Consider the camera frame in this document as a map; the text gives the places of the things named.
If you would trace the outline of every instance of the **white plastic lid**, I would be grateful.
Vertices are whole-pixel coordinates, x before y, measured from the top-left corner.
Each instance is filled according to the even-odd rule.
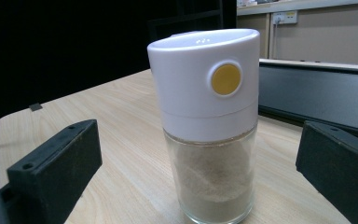
[[[151,43],[147,51],[165,131],[187,141],[211,142],[255,126],[256,30],[175,35]]]

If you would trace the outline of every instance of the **power socket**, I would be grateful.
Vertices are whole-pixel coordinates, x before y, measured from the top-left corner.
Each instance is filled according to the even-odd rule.
[[[272,24],[297,23],[297,11],[272,13]]]

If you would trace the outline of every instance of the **light wood tabletop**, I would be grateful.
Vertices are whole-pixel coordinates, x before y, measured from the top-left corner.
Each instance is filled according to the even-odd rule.
[[[179,207],[150,70],[0,119],[6,169],[66,126],[97,119],[103,166],[66,223],[192,223]],[[302,129],[259,117],[255,205],[242,223],[349,223],[296,171]]]

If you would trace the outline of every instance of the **white powder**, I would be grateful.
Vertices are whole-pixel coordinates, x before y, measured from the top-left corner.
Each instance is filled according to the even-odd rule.
[[[253,204],[255,130],[219,145],[167,136],[179,203],[198,222],[241,221]]]

